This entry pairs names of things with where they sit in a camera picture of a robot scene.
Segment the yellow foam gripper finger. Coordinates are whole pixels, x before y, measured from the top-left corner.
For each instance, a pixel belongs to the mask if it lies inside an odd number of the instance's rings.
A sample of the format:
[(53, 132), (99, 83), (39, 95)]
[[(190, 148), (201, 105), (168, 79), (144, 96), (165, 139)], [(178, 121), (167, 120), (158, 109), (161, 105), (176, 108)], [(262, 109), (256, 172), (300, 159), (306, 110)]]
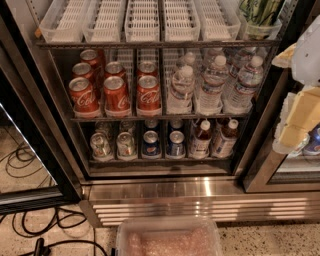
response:
[(290, 45), (283, 52), (273, 58), (272, 64), (279, 68), (290, 68), (295, 48), (296, 44)]
[(296, 148), (306, 134), (320, 123), (320, 87), (308, 86), (293, 98), (279, 142)]

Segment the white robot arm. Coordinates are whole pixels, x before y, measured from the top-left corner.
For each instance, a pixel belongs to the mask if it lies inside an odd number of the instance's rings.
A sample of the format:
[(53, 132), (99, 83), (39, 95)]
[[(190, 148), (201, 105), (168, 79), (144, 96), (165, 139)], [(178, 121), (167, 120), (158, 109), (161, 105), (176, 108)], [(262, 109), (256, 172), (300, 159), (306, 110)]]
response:
[(292, 78), (303, 85), (297, 94), (289, 93), (283, 101), (274, 135), (273, 150), (289, 154), (320, 122), (320, 15), (272, 64), (290, 68)]

